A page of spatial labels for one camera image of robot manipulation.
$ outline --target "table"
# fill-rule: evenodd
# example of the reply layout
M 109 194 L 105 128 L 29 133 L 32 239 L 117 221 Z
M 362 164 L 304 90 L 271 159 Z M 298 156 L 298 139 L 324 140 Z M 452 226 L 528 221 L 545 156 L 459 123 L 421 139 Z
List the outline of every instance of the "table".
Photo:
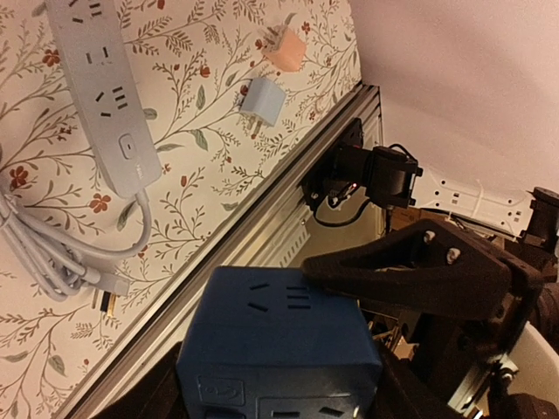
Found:
M 115 269 L 132 281 L 115 316 L 92 290 L 50 301 L 0 242 L 0 419 L 50 417 L 219 224 L 360 79 L 345 0 L 116 0 L 162 163 L 148 188 L 149 245 Z M 107 248 L 139 236 L 139 211 L 107 188 L 81 131 L 45 15 L 0 0 L 0 174 L 34 215 Z M 262 56 L 268 26 L 307 43 L 301 72 Z M 287 93 L 275 127 L 238 113 L 250 80 Z

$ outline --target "hole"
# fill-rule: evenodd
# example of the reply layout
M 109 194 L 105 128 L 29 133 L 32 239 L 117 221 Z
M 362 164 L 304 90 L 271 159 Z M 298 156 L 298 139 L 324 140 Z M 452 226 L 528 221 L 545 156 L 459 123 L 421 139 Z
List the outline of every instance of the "hole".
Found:
M 272 410 L 272 417 L 299 417 L 299 412 L 276 412 Z
M 260 304 L 248 303 L 247 305 L 250 308 L 253 308 L 253 309 L 258 310 L 258 311 L 263 312 L 263 313 L 268 311 L 268 307 L 261 306 Z
M 254 290 L 261 290 L 262 288 L 267 288 L 268 286 L 270 286 L 270 284 L 258 284 L 258 285 L 253 285 L 249 288 L 249 290 L 254 291 Z
M 319 413 L 322 413 L 323 415 L 326 416 L 333 416 L 333 417 L 342 417 L 343 416 L 343 412 L 340 410 L 336 410 L 336 409 L 331 409 L 331 408 L 322 408 L 319 410 Z

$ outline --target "wire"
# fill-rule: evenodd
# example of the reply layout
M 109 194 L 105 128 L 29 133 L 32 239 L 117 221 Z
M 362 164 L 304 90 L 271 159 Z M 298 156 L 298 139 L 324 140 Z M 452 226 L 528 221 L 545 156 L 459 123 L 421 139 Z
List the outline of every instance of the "wire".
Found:
M 404 152 L 404 154 L 406 154 L 408 157 L 410 157 L 412 160 L 418 161 L 418 159 L 416 159 L 412 153 L 410 153 L 408 151 L 408 149 L 406 147 L 404 147 L 402 144 L 392 144 L 391 146 L 389 146 L 389 148 L 399 148 L 400 150 L 402 150 Z
M 108 251 L 84 243 L 31 216 L 0 185 L 0 230 L 25 269 L 50 298 L 64 301 L 84 284 L 103 291 L 126 293 L 128 281 L 82 264 L 82 254 L 102 259 L 130 258 L 148 243 L 151 231 L 149 199 L 145 190 L 136 195 L 142 212 L 140 240 L 124 251 Z
M 323 227 L 329 227 L 330 229 L 335 229 L 335 228 L 338 228 L 338 227 L 345 227 L 345 226 L 353 224 L 355 221 L 357 221 L 361 217 L 361 215 L 365 211 L 365 209 L 367 208 L 367 205 L 369 205 L 369 204 L 370 204 L 370 199 L 366 199 L 365 201 L 363 201 L 363 203 L 361 204 L 361 207 L 359 207 L 359 209 L 357 210 L 355 215 L 352 216 L 349 220 L 342 221 L 341 223 L 329 223 L 329 222 L 320 220 L 316 216 L 316 213 L 318 212 L 318 209 L 315 212 L 313 212 L 313 217 L 314 217 L 314 220 L 316 220 L 316 222 Z

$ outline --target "power outlet socket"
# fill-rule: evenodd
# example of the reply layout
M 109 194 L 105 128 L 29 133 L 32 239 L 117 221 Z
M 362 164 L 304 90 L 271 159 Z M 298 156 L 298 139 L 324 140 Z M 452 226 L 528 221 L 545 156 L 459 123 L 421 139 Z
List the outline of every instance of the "power outlet socket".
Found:
M 132 197 L 162 171 L 114 2 L 46 0 L 46 9 L 73 103 L 101 173 L 116 194 Z

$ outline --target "wall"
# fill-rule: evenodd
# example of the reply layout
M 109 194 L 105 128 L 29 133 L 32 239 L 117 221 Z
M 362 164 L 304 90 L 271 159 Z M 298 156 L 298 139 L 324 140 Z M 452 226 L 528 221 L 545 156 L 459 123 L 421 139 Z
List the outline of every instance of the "wall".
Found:
M 559 190 L 558 2 L 351 3 L 387 143 L 464 180 Z
M 100 178 L 39 2 L 0 0 L 0 182 L 37 217 L 107 248 L 139 236 Z M 147 248 L 118 266 L 132 282 L 115 317 L 92 291 L 63 304 L 31 282 L 0 240 L 0 419 L 51 417 L 175 272 L 361 78 L 345 0 L 115 0 L 142 105 L 162 163 L 148 188 Z M 263 59 L 267 26 L 289 23 L 304 66 Z M 250 80 L 287 93 L 275 127 L 242 118 Z

